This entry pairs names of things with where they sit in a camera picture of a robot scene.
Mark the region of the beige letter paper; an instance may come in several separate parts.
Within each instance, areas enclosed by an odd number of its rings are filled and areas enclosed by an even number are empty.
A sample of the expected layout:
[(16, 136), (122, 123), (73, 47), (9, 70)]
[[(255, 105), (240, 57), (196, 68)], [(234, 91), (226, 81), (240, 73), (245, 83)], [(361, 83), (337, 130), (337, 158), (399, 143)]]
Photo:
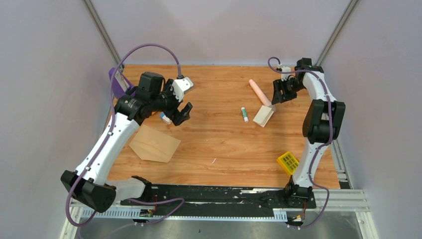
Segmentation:
[(262, 105), (255, 115), (253, 122), (261, 127), (265, 127), (275, 110), (272, 107)]

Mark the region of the brown paper envelope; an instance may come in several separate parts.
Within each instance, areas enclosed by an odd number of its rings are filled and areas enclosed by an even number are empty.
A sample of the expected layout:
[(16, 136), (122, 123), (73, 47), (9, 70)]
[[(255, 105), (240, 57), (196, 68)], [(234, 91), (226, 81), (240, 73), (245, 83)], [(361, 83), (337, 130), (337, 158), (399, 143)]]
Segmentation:
[(181, 141), (146, 125), (142, 125), (129, 147), (142, 160), (168, 163)]

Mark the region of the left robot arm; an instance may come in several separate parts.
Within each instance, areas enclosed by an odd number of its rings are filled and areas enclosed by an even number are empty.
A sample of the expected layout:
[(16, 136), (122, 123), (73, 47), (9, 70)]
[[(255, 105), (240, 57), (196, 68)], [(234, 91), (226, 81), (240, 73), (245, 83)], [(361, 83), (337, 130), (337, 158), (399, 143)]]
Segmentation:
[(107, 211), (114, 202), (133, 198), (139, 205), (152, 201), (151, 183), (140, 176), (127, 180), (108, 180), (112, 165), (126, 142), (153, 112), (163, 112), (178, 126), (190, 118), (193, 108), (188, 102), (179, 105), (194, 88), (188, 77), (168, 79), (157, 73), (144, 72), (139, 84), (118, 98), (114, 114), (87, 158), (74, 170), (66, 170), (61, 182), (71, 197), (95, 212)]

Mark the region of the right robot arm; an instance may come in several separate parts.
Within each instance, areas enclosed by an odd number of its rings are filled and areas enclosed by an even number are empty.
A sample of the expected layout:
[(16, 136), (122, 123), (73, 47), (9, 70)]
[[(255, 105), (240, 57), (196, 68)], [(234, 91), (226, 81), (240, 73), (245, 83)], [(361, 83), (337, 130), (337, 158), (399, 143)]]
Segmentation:
[(270, 69), (281, 75), (273, 81), (272, 104), (293, 100), (303, 89), (312, 100), (302, 126), (305, 146), (299, 165), (278, 195), (287, 207), (302, 207), (312, 198), (316, 170), (324, 152), (338, 138), (346, 106), (332, 95), (322, 67), (314, 66), (310, 58), (298, 60), (294, 69), (281, 65)]

